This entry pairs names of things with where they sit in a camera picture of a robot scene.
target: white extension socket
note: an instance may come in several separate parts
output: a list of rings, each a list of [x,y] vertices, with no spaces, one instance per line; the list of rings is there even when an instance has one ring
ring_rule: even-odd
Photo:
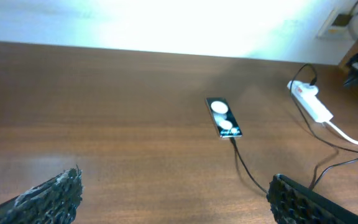
[[[290,81],[287,85],[288,89],[291,87],[291,82],[292,81]],[[331,114],[331,112],[329,112],[329,110],[327,110],[327,108],[317,99],[317,86],[311,86],[309,83],[303,83],[295,80],[293,82],[291,92],[314,119],[314,121],[323,123],[334,117],[334,115]]]

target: wall outlet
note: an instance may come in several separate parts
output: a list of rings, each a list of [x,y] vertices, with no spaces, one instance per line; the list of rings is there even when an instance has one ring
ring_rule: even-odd
[[[331,40],[351,40],[352,37],[347,29],[352,16],[346,12],[339,13],[337,10],[332,10],[326,22],[318,32],[317,38],[331,39]]]

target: white wall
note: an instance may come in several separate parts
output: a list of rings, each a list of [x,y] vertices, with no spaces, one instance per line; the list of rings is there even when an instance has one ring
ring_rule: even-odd
[[[316,35],[355,1],[0,0],[0,41],[338,64],[353,41]]]

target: tabletop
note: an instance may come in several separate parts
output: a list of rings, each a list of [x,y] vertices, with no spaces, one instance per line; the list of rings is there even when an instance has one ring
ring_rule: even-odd
[[[265,188],[274,174],[308,186],[314,167],[357,155],[307,130],[287,83],[299,63],[0,42],[0,203],[65,169],[83,170],[75,223],[274,223],[270,205],[205,104],[225,97],[239,151]],[[318,98],[358,140],[358,89],[317,65]],[[305,70],[299,80],[307,82]],[[322,138],[357,149],[321,124]],[[358,214],[358,162],[315,191]]]

